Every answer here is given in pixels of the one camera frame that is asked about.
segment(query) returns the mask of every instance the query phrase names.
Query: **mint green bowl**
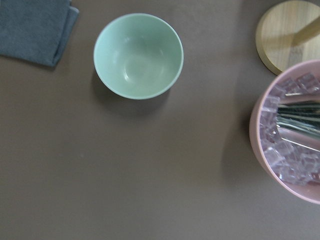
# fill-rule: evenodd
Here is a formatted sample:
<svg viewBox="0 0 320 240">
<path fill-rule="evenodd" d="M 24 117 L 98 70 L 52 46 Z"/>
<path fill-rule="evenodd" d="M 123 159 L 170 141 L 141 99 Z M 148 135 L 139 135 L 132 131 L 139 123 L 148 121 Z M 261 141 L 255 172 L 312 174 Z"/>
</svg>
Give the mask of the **mint green bowl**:
<svg viewBox="0 0 320 240">
<path fill-rule="evenodd" d="M 176 82 L 184 51 L 177 33 L 164 20 L 133 13 L 102 30 L 93 60 L 98 76 L 110 90 L 141 100 L 164 93 Z"/>
</svg>

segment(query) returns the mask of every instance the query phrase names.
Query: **wooden stand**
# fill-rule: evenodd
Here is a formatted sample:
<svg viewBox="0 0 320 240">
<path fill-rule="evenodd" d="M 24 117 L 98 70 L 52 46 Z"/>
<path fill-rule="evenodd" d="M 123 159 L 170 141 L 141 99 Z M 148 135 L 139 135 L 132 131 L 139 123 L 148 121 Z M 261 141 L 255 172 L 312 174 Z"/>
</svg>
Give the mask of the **wooden stand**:
<svg viewBox="0 0 320 240">
<path fill-rule="evenodd" d="M 255 42 L 262 62 L 276 75 L 320 59 L 320 6 L 291 0 L 272 7 L 258 24 Z"/>
</svg>

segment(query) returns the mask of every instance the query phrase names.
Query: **pink bowl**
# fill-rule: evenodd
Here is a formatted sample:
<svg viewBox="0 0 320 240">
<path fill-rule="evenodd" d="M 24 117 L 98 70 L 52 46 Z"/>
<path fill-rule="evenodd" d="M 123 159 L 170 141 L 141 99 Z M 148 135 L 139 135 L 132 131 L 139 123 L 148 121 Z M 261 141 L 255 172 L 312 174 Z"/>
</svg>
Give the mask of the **pink bowl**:
<svg viewBox="0 0 320 240">
<path fill-rule="evenodd" d="M 260 117 L 262 107 L 265 103 L 265 99 L 268 96 L 269 92 L 273 89 L 273 87 L 288 78 L 296 79 L 306 73 L 312 72 L 316 77 L 320 76 L 320 59 L 305 61 L 299 63 L 297 65 L 292 66 L 282 74 L 280 74 L 267 88 L 267 90 L 262 94 L 262 96 L 256 102 L 251 118 L 250 118 L 250 127 L 249 127 L 249 134 L 250 134 L 250 142 L 253 149 L 253 152 L 258 159 L 261 166 L 264 170 L 273 178 L 275 179 L 281 186 L 287 189 L 292 194 L 296 195 L 297 197 L 309 201 L 311 203 L 319 204 L 320 205 L 320 184 L 311 185 L 307 184 L 305 186 L 294 185 L 286 182 L 282 182 L 276 174 L 273 172 L 271 167 L 269 166 L 267 159 L 264 155 L 264 151 L 261 145 L 261 138 L 260 138 Z"/>
</svg>

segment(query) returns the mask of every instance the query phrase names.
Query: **folded cloth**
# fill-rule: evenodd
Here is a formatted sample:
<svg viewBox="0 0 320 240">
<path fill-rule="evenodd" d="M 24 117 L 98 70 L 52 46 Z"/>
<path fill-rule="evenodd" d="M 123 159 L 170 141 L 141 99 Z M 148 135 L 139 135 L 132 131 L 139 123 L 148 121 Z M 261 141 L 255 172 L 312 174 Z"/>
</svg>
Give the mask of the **folded cloth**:
<svg viewBox="0 0 320 240">
<path fill-rule="evenodd" d="M 54 67 L 78 14 L 71 0 L 0 0 L 0 55 Z"/>
</svg>

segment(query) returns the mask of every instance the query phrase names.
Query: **wooden disc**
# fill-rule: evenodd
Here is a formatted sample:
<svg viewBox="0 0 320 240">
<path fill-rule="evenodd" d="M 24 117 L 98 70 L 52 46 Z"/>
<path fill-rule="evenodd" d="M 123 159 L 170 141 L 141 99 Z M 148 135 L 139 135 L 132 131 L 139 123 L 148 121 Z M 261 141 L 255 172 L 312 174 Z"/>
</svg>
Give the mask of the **wooden disc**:
<svg viewBox="0 0 320 240">
<path fill-rule="evenodd" d="M 300 0 L 280 3 L 262 16 L 255 43 L 268 69 L 279 75 L 297 63 L 320 59 L 320 34 L 299 45 L 293 44 L 294 35 L 319 16 L 319 6 Z"/>
</svg>

